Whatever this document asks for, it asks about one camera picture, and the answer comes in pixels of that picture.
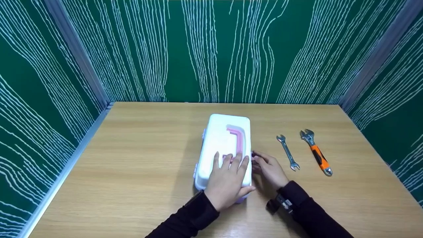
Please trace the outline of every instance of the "green wall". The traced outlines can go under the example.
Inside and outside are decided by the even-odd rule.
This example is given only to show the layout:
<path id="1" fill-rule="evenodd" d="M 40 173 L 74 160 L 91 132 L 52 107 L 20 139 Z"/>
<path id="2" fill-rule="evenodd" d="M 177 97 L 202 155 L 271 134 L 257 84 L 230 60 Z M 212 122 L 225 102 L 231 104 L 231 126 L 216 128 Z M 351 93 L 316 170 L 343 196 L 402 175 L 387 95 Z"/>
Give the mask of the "green wall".
<path id="1" fill-rule="evenodd" d="M 0 1 L 0 237 L 16 237 L 102 108 L 42 0 Z"/>
<path id="2" fill-rule="evenodd" d="M 336 104 L 404 0 L 63 0 L 111 100 Z"/>
<path id="3" fill-rule="evenodd" d="M 112 101 L 336 104 L 405 0 L 62 2 Z M 421 205 L 422 22 L 348 111 Z M 102 108 L 43 0 L 0 1 L 0 36 L 2 238 Z"/>
<path id="4" fill-rule="evenodd" d="M 423 13 L 348 115 L 423 205 Z"/>

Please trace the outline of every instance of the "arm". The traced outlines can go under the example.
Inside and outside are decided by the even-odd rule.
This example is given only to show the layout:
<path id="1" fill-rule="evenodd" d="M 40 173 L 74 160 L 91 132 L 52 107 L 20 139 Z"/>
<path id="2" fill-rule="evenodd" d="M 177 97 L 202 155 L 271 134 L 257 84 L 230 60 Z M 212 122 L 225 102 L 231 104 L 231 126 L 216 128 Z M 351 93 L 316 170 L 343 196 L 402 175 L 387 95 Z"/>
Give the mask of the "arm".
<path id="1" fill-rule="evenodd" d="M 280 188 L 278 193 L 292 203 L 292 218 L 310 237 L 352 238 L 352 235 L 330 217 L 296 182 L 290 181 Z"/>
<path id="2" fill-rule="evenodd" d="M 206 228 L 219 217 L 203 191 L 197 193 L 178 212 L 162 222 L 146 238 L 189 238 L 196 236 L 199 230 Z"/>
<path id="3" fill-rule="evenodd" d="M 196 236 L 199 230 L 206 228 L 219 217 L 219 212 L 230 207 L 239 198 L 255 190 L 254 186 L 243 187 L 249 157 L 241 163 L 241 154 L 237 154 L 232 164 L 232 155 L 225 157 L 219 168 L 219 153 L 214 155 L 213 170 L 205 191 L 197 193 L 177 213 L 172 214 L 146 238 L 189 238 Z"/>
<path id="4" fill-rule="evenodd" d="M 292 218 L 310 237 L 352 237 L 304 189 L 289 181 L 276 158 L 257 151 L 253 155 L 253 172 L 266 177 L 277 192 L 292 203 Z"/>

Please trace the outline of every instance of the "metal frame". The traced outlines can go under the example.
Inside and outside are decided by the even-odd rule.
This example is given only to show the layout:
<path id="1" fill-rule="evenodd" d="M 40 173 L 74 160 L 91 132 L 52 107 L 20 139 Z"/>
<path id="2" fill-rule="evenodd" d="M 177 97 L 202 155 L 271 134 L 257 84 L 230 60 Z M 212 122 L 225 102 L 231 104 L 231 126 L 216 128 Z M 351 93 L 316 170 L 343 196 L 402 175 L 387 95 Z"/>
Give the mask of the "metal frame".
<path id="1" fill-rule="evenodd" d="M 52 187 L 46 193 L 46 196 L 43 198 L 41 203 L 32 213 L 31 217 L 20 231 L 17 237 L 19 238 L 28 238 L 31 232 L 34 230 L 35 226 L 37 225 L 38 221 L 43 216 L 44 212 L 46 211 L 47 207 L 50 205 L 53 198 L 56 196 L 57 192 L 59 191 L 62 184 L 65 182 L 66 178 L 68 177 L 69 173 L 77 163 L 79 157 L 81 156 L 82 152 L 84 152 L 85 148 L 87 147 L 88 143 L 91 141 L 92 137 L 102 124 L 103 120 L 106 118 L 107 114 L 109 113 L 110 109 L 112 108 L 113 103 L 110 103 L 106 109 L 102 111 L 99 115 L 97 120 L 95 120 L 94 124 L 90 127 L 87 134 L 82 139 L 81 143 L 78 145 L 72 156 L 69 158 L 68 163 L 63 168 L 62 172 L 60 172 L 59 176 L 57 177 L 56 181 L 53 183 Z"/>
<path id="2" fill-rule="evenodd" d="M 363 68 L 355 77 L 353 83 L 339 101 L 339 105 L 344 111 L 349 111 L 354 100 L 372 79 L 376 71 L 388 58 L 390 52 L 408 30 L 408 27 L 423 9 L 423 1 L 407 0 L 394 21 L 381 37 L 375 50 L 364 63 Z"/>
<path id="3" fill-rule="evenodd" d="M 85 50 L 84 45 L 82 44 L 81 39 L 79 38 L 74 26 L 71 23 L 68 12 L 61 0 L 44 0 L 46 3 L 47 9 L 49 10 L 51 16 L 53 17 L 57 27 L 62 33 L 63 38 L 72 55 L 75 57 L 75 60 L 81 69 L 82 73 L 85 76 L 88 84 L 93 90 L 94 95 L 97 100 L 100 102 L 102 108 L 106 108 L 110 103 L 110 99 L 104 90 L 104 87 L 96 74 L 96 71 L 91 64 L 91 60 L 88 57 L 87 51 Z"/>

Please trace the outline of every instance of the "white plastic box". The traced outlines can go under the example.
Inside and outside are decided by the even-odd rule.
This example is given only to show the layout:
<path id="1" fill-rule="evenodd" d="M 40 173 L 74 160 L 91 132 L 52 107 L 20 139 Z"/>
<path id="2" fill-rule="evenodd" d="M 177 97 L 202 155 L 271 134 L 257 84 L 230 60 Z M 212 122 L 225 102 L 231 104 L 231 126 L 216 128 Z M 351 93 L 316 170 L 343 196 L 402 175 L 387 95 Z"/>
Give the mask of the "white plastic box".
<path id="1" fill-rule="evenodd" d="M 194 185 L 198 190 L 207 187 L 216 151 L 219 152 L 219 167 L 222 167 L 223 158 L 227 154 L 233 154 L 235 157 L 237 152 L 241 152 L 242 158 L 246 155 L 251 158 L 250 119 L 223 114 L 210 116 L 207 128 L 203 133 L 200 159 L 194 171 Z M 248 162 L 247 172 L 242 181 L 243 187 L 250 185 L 251 160 Z"/>

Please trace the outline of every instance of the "adjustable wrench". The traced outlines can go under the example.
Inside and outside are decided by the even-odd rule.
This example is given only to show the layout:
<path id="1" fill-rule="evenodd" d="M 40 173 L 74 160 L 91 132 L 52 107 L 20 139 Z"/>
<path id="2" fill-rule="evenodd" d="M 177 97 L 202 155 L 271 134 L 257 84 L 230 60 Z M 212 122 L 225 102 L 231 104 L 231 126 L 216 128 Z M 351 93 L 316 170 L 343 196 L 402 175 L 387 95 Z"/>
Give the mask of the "adjustable wrench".
<path id="1" fill-rule="evenodd" d="M 294 161 L 294 158 L 292 157 L 291 152 L 289 152 L 288 146 L 286 145 L 285 136 L 276 136 L 276 139 L 282 144 L 282 147 L 285 149 L 286 155 L 288 156 L 289 162 L 291 163 L 291 169 L 295 171 L 295 168 L 298 168 L 299 170 L 299 165 Z"/>
<path id="2" fill-rule="evenodd" d="M 314 132 L 312 130 L 305 129 L 305 132 L 300 131 L 299 134 L 301 135 L 301 139 L 305 140 L 310 146 L 311 152 L 313 152 L 314 158 L 316 159 L 324 174 L 327 176 L 332 176 L 333 172 L 329 166 L 329 163 L 323 156 L 319 147 L 317 147 L 317 145 L 314 143 Z"/>

